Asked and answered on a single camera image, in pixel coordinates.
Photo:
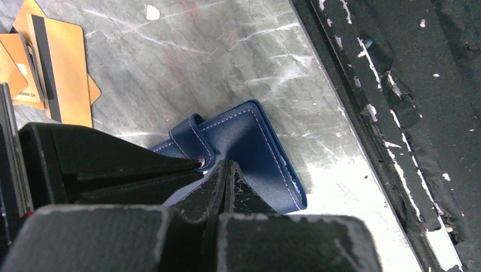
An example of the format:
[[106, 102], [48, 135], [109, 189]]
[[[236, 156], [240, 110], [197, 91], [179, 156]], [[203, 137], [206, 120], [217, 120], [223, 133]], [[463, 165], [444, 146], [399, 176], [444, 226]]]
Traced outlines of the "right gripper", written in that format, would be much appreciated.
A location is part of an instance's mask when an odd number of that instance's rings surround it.
[[67, 176], [201, 177], [199, 165], [84, 126], [30, 122], [18, 131], [10, 90], [2, 83], [1, 259], [30, 212], [68, 202]]

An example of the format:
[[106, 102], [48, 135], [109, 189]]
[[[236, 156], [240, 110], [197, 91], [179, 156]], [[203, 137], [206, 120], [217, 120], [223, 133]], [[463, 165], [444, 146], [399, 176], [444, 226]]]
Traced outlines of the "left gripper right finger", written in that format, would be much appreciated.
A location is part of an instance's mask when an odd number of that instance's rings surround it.
[[217, 271], [381, 271], [362, 220], [345, 215], [281, 215], [249, 186], [239, 165], [222, 161]]

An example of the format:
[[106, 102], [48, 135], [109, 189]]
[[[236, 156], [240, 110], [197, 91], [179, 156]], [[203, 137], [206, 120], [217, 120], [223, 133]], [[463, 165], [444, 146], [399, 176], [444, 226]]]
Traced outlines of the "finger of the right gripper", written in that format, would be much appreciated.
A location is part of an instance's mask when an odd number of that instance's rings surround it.
[[68, 174], [56, 181], [56, 203], [160, 205], [203, 177], [200, 171]]

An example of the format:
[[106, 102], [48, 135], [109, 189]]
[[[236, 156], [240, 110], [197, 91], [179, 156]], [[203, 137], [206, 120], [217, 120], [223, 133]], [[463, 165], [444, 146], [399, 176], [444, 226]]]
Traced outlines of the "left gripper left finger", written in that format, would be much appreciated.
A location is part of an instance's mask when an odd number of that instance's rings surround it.
[[227, 161], [172, 206], [49, 205], [21, 228], [2, 271], [214, 271]]

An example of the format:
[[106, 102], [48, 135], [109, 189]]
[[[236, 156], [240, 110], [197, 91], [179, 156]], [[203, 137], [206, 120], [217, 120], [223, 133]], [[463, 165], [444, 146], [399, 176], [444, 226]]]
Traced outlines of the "blue leather card holder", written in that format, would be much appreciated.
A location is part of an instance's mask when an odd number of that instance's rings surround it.
[[170, 129], [152, 151], [202, 161], [210, 172], [221, 160], [238, 163], [245, 181], [279, 213], [307, 208], [307, 196], [266, 112], [248, 100], [211, 119], [194, 113]]

